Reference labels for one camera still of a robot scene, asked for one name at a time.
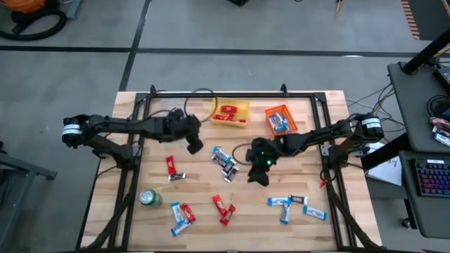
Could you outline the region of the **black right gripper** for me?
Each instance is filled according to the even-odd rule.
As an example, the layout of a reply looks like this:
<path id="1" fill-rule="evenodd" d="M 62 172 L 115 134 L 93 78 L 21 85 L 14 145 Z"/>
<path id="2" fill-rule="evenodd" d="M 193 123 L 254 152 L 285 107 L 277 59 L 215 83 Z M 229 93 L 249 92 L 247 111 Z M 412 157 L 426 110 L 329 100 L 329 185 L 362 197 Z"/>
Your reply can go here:
<path id="1" fill-rule="evenodd" d="M 245 161 L 251 164 L 248 183 L 257 182 L 267 187 L 269 185 L 270 167 L 276 164 L 277 159 L 283 154 L 285 136 L 275 136 L 275 139 L 255 138 L 245 154 Z"/>

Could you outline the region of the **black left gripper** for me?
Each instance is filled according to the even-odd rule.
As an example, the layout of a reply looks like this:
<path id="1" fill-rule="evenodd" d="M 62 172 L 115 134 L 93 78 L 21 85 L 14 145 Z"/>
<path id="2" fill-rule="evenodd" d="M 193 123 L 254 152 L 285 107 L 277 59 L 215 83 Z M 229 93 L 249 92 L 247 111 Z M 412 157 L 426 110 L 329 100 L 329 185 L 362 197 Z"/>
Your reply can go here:
<path id="1" fill-rule="evenodd" d="M 195 115 L 185 115 L 182 109 L 175 109 L 162 119 L 161 143 L 178 141 L 188 142 L 187 150 L 194 155 L 203 148 L 200 140 L 201 122 Z"/>

